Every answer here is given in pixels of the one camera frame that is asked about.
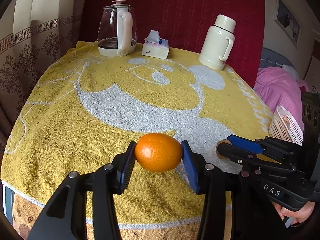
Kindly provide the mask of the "person's right hand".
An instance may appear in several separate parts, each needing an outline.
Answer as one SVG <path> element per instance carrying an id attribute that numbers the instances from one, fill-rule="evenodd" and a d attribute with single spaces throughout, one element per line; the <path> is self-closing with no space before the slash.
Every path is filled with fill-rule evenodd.
<path id="1" fill-rule="evenodd" d="M 282 220 L 284 220 L 284 217 L 293 217 L 292 225 L 306 221 L 311 216 L 315 207 L 314 202 L 307 202 L 299 211 L 293 212 L 275 202 L 272 204 Z"/>

